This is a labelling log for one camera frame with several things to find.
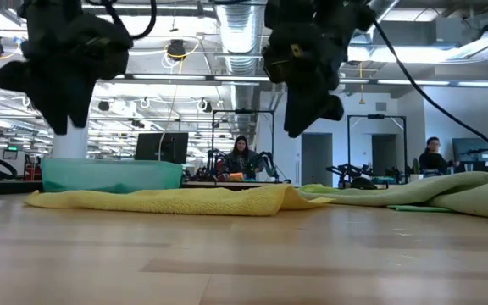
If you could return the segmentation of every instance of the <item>computer monitor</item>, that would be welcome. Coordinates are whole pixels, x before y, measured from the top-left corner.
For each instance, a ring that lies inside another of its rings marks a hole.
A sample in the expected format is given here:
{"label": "computer monitor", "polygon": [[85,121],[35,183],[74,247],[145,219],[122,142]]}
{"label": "computer monitor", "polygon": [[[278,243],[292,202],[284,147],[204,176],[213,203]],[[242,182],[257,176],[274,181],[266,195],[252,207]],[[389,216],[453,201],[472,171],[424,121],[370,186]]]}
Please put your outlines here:
{"label": "computer monitor", "polygon": [[[135,160],[159,160],[159,142],[162,133],[139,134],[136,142]],[[166,133],[161,143],[161,161],[184,164],[187,157],[189,134]]]}
{"label": "computer monitor", "polygon": [[488,162],[488,144],[480,138],[453,139],[453,155],[459,162]]}

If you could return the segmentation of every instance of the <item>door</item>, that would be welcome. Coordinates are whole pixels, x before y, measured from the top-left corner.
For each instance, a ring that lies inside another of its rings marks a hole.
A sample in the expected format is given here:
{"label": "door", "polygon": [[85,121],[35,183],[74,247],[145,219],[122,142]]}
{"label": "door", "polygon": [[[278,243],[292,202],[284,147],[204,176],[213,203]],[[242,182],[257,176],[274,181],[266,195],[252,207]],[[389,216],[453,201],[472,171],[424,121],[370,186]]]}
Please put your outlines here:
{"label": "door", "polygon": [[386,169],[392,169],[395,166],[397,166],[397,135],[372,135],[372,171],[374,175],[384,176]]}
{"label": "door", "polygon": [[333,174],[325,170],[332,165],[332,134],[303,134],[301,145],[302,185],[332,186]]}

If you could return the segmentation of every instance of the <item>teal container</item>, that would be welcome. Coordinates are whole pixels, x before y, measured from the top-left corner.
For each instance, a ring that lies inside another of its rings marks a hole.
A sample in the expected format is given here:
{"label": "teal container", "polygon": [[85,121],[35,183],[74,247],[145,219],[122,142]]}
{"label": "teal container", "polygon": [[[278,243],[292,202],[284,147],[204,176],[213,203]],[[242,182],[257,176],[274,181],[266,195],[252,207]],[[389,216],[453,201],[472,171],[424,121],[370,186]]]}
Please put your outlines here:
{"label": "teal container", "polygon": [[182,166],[161,161],[72,158],[41,160],[44,191],[105,191],[127,194],[180,188]]}

